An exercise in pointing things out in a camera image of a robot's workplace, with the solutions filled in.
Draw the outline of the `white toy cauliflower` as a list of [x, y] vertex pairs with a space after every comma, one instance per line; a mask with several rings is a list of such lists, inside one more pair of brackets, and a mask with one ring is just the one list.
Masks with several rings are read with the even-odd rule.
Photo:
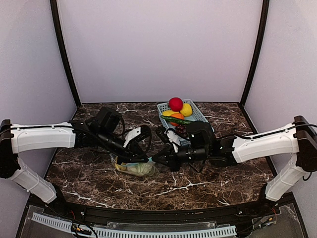
[[137, 163], [128, 166], [126, 171], [136, 176], [144, 176], [152, 171], [152, 167], [152, 163]]

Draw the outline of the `clear zip top bag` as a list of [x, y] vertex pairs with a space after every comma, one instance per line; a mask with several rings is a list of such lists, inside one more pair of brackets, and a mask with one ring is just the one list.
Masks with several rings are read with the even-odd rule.
[[115, 169], [119, 172], [137, 176], [137, 177], [152, 177], [159, 174], [159, 170], [156, 168], [155, 162], [149, 157], [149, 161], [146, 163], [117, 163], [117, 156], [111, 154], [111, 161]]

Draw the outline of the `yellow toy banana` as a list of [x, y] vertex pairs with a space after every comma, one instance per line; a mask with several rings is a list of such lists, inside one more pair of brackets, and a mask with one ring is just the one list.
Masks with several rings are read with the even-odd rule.
[[114, 165], [115, 165], [115, 168], [116, 168], [118, 171], [121, 171], [121, 172], [126, 171], [126, 169], [127, 169], [125, 163], [122, 163], [121, 165], [115, 163]]

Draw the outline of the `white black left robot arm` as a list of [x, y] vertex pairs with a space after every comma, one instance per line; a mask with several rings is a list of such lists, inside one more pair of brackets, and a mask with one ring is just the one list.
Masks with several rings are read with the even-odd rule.
[[86, 121], [19, 125], [5, 119], [0, 125], [0, 177], [14, 181], [48, 205], [63, 203], [65, 199], [58, 186], [31, 170], [18, 154], [48, 148], [100, 147], [114, 154], [119, 163], [147, 162], [149, 147], [143, 150], [138, 143], [148, 139], [151, 144], [151, 129], [142, 125], [116, 134], [119, 123], [124, 124], [122, 115], [108, 107]]

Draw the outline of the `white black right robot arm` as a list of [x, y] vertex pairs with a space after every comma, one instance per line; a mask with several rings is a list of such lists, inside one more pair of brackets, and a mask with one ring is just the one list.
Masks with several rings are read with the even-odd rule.
[[314, 124], [303, 116], [296, 116], [286, 126], [251, 136], [227, 135], [217, 138], [212, 126], [203, 121], [186, 121], [190, 143], [181, 145], [173, 129], [157, 135], [169, 146], [152, 156], [152, 161], [176, 172], [183, 163], [209, 160], [217, 167], [235, 166], [246, 161], [291, 154], [291, 159], [280, 173], [263, 188], [261, 202], [276, 202], [298, 180], [317, 170], [317, 133]]

